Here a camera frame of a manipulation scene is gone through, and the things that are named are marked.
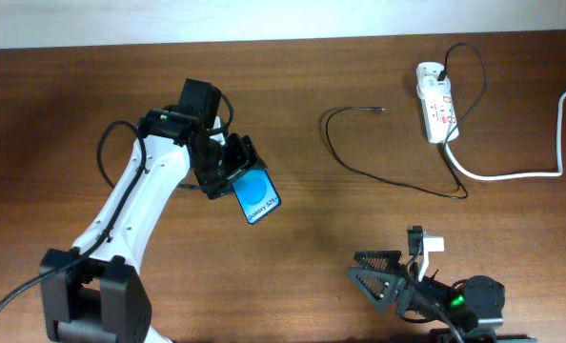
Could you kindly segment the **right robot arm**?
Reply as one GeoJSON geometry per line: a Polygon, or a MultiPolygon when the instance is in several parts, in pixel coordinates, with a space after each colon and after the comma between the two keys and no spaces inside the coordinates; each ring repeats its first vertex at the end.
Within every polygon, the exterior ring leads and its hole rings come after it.
{"type": "Polygon", "coordinates": [[[381,313],[394,307],[403,321],[414,324],[441,322],[430,331],[434,342],[498,342],[495,331],[503,325],[505,287],[486,275],[461,278],[446,285],[429,276],[430,255],[445,251],[442,236],[422,227],[407,228],[408,262],[401,251],[357,251],[356,265],[347,275],[381,313]]]}

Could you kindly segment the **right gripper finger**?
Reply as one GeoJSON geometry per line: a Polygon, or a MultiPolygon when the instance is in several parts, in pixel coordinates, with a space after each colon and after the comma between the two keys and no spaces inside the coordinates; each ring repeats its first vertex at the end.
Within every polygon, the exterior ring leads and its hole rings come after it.
{"type": "Polygon", "coordinates": [[[350,267],[348,276],[380,313],[384,313],[394,302],[392,275],[377,270],[350,267]]]}
{"type": "Polygon", "coordinates": [[[363,251],[354,254],[354,261],[363,269],[391,271],[399,268],[401,251],[363,251]]]}

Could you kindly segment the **blue Samsung Galaxy smartphone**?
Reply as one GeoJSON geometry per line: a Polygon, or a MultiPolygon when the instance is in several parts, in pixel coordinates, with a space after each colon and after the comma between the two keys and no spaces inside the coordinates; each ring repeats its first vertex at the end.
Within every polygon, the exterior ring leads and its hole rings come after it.
{"type": "Polygon", "coordinates": [[[250,225],[255,225],[282,203],[265,170],[251,170],[232,184],[240,208],[250,225]]]}

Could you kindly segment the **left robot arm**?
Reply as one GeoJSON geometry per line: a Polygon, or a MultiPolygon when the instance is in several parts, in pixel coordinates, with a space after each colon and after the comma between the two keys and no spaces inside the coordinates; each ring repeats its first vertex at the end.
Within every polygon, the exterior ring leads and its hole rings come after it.
{"type": "Polygon", "coordinates": [[[67,251],[46,252],[39,272],[46,333],[53,342],[164,342],[140,279],[152,232],[188,174],[214,200],[234,194],[249,224],[281,204],[249,136],[218,117],[227,96],[188,79],[177,103],[152,109],[130,128],[131,158],[110,197],[67,251]]]}

